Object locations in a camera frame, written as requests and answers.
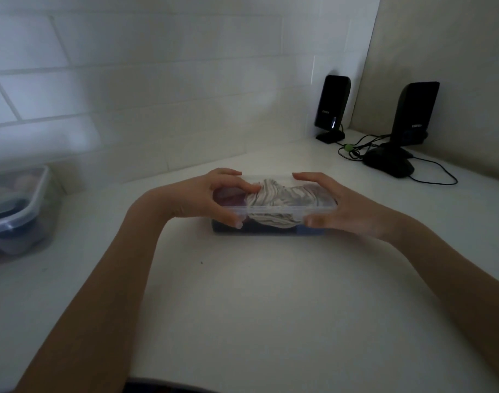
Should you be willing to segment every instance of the hand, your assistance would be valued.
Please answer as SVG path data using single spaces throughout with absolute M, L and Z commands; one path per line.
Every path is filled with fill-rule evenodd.
M 152 204 L 159 204 L 166 219 L 205 216 L 240 229 L 240 217 L 213 201 L 214 190 L 221 187 L 238 187 L 246 193 L 260 190 L 260 185 L 250 184 L 237 175 L 242 172 L 217 168 L 200 177 L 157 187 L 144 197 L 151 198 Z
M 331 213 L 306 216 L 306 226 L 350 231 L 388 241 L 396 233 L 399 221 L 404 217 L 400 212 L 348 189 L 323 173 L 300 172 L 294 173 L 293 177 L 318 183 L 337 202 L 337 209 Z

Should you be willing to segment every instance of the transparent plastic box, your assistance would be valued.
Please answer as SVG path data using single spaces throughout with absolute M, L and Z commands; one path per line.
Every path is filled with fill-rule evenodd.
M 63 194 L 47 166 L 0 173 L 0 260 L 49 244 Z
M 317 183 L 297 181 L 292 176 L 242 176 L 249 183 L 259 183 L 263 189 L 246 194 L 238 188 L 221 188 L 214 192 L 217 204 L 233 211 L 243 221 L 235 229 L 212 221 L 216 233 L 321 235 L 324 229 L 303 224 L 306 215 L 329 213 L 337 204 L 331 194 Z

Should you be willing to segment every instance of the white desk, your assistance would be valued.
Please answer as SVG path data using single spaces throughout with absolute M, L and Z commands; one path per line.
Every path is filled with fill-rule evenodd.
M 50 248 L 0 266 L 0 389 L 17 383 L 135 198 L 216 166 L 323 171 L 423 221 L 499 279 L 499 182 L 448 166 L 458 186 L 422 185 L 336 151 L 306 139 L 66 198 Z M 437 166 L 414 165 L 416 177 L 448 179 Z M 436 298 L 384 243 L 345 233 L 215 236 L 203 219 L 171 221 L 162 233 L 131 373 L 220 392 L 499 392 Z

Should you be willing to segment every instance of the computer mouse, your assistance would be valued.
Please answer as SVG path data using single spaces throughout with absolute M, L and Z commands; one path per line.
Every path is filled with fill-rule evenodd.
M 406 158 L 382 147 L 368 151 L 364 154 L 362 162 L 395 178 L 408 177 L 415 171 L 413 165 Z

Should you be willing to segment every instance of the container lid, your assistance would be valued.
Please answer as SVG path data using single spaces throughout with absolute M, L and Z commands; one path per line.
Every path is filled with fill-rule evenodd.
M 246 194 L 236 187 L 221 188 L 214 192 L 217 204 L 237 215 L 292 214 L 302 217 L 308 214 L 327 213 L 336 209 L 331 194 L 313 182 L 297 181 L 290 175 L 242 176 L 249 183 L 259 183 L 262 190 Z
M 0 173 L 0 232 L 37 217 L 50 179 L 46 165 Z

